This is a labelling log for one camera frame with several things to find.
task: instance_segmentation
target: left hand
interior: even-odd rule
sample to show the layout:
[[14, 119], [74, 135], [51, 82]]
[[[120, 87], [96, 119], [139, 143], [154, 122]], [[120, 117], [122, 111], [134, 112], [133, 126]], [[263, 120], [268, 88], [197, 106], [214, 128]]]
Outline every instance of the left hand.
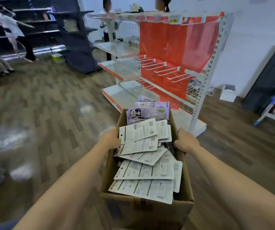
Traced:
[[116, 129], [105, 131], [99, 138], [98, 143], [106, 145], [108, 150], [115, 149], [120, 146], [122, 141], [117, 138]]

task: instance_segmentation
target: black pants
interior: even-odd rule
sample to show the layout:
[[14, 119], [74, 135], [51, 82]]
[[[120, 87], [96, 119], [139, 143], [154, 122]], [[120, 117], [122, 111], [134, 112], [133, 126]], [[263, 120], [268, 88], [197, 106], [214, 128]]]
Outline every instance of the black pants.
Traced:
[[[105, 42], [110, 42], [110, 40], [109, 40], [109, 34], [106, 33], [106, 32], [104, 32], [104, 41]], [[109, 61], [109, 60], [111, 60], [111, 54], [107, 53], [107, 61]]]
[[26, 37], [22, 37], [22, 36], [18, 36], [16, 38], [17, 41], [19, 41], [26, 49], [26, 59], [35, 61], [36, 60], [36, 56], [33, 54], [33, 50], [32, 50], [32, 46], [30, 45], [30, 43], [28, 42], [28, 40], [26, 39]]

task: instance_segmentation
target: panda illustration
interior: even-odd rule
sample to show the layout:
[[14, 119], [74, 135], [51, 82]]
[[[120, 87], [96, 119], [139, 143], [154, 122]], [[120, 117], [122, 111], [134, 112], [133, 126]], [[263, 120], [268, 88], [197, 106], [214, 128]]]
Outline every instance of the panda illustration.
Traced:
[[141, 116], [141, 109], [135, 109], [130, 112], [131, 116]]

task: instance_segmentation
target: white paper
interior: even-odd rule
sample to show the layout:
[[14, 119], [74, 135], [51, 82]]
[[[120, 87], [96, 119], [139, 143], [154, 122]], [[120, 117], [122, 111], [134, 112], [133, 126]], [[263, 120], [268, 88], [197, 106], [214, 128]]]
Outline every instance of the white paper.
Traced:
[[169, 136], [167, 120], [160, 120], [160, 121], [157, 121], [156, 123], [158, 128], [159, 139], [167, 139]]
[[174, 192], [179, 193], [183, 163], [181, 161], [177, 161], [176, 158], [171, 154], [171, 152], [169, 150], [166, 150], [164, 152], [164, 154], [162, 155], [162, 157], [172, 157], [173, 158], [174, 172], [175, 172]]
[[121, 155], [119, 157], [153, 166], [161, 158], [166, 150], [166, 148], [158, 148], [158, 150], [155, 152], [140, 152], [135, 154]]
[[171, 126], [170, 125], [167, 125], [168, 127], [168, 138], [167, 139], [159, 139], [159, 143], [165, 143], [165, 142], [171, 142], [172, 139], [171, 139]]
[[114, 180], [136, 179], [174, 179], [174, 160], [172, 157], [161, 157], [154, 166], [124, 160]]
[[133, 154], [138, 152], [156, 151], [158, 149], [158, 135], [135, 142], [121, 144], [114, 156]]
[[140, 123], [119, 128], [119, 139], [121, 144], [145, 139], [158, 134], [156, 119], [148, 119]]
[[173, 180], [115, 180], [109, 192], [172, 204]]

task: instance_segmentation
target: hand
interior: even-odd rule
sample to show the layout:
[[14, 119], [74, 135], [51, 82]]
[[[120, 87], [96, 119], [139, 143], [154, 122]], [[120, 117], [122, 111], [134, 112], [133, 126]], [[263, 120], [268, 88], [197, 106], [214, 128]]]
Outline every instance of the hand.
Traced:
[[121, 142], [122, 141], [117, 138], [115, 128], [105, 131], [98, 141], [99, 144], [106, 145], [108, 150], [119, 147]]
[[174, 142], [176, 148], [184, 152], [192, 152], [199, 147], [198, 139], [190, 132], [185, 131], [183, 128], [178, 130], [179, 139]]

